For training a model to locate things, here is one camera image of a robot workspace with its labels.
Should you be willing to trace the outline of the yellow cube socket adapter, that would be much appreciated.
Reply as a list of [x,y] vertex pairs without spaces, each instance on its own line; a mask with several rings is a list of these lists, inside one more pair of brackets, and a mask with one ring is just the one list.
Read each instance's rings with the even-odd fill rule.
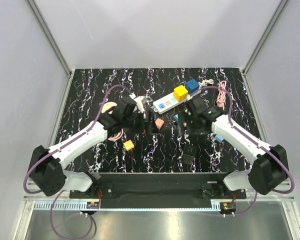
[[173,97],[178,102],[181,102],[184,99],[186,99],[187,95],[188,95],[188,90],[186,89],[186,87],[184,85],[180,85],[173,90]]

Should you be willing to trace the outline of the black cube socket adapter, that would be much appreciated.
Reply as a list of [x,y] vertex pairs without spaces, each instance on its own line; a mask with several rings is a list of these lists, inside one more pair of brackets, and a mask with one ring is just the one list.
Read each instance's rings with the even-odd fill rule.
[[195,145],[186,144],[181,157],[181,162],[185,165],[191,165],[196,158],[197,147]]

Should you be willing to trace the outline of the white multicolour power strip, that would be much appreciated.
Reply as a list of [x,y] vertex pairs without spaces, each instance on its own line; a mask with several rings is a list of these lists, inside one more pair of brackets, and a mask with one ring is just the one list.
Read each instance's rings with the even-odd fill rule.
[[174,109],[175,107],[181,105],[182,103],[185,103],[189,101],[191,98],[195,97],[196,95],[199,95],[201,91],[198,91],[194,93],[192,96],[189,94],[186,96],[185,99],[181,101],[177,101],[177,99],[173,96],[173,93],[170,93],[156,101],[153,102],[153,109],[156,113],[162,115],[166,112],[168,112],[171,109]]

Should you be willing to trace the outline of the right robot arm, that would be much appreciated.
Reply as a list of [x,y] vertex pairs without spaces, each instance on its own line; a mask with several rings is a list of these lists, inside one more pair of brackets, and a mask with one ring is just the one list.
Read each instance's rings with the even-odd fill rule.
[[185,103],[186,112],[179,117],[191,133],[214,133],[223,137],[250,163],[251,168],[234,171],[217,185],[218,195],[229,198],[239,189],[252,189],[261,195],[275,191],[276,187],[289,178],[287,152],[284,147],[258,139],[218,106],[207,107],[200,97]]

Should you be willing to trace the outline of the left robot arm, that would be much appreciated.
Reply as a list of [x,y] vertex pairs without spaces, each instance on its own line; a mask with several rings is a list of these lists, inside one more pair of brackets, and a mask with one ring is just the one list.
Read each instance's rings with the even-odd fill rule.
[[84,129],[49,148],[38,146],[30,162],[30,178],[45,196],[64,190],[81,192],[87,198],[98,193],[97,178],[90,173],[72,172],[66,167],[91,147],[108,140],[122,129],[143,132],[146,120],[146,97],[131,94],[107,111],[99,112],[96,119]]

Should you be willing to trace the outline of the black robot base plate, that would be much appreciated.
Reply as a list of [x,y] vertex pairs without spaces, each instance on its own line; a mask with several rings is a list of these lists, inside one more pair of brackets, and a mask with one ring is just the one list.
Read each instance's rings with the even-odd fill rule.
[[101,173],[89,193],[72,190],[71,199],[96,200],[101,209],[204,209],[212,200],[245,200],[246,192],[228,190],[226,173]]

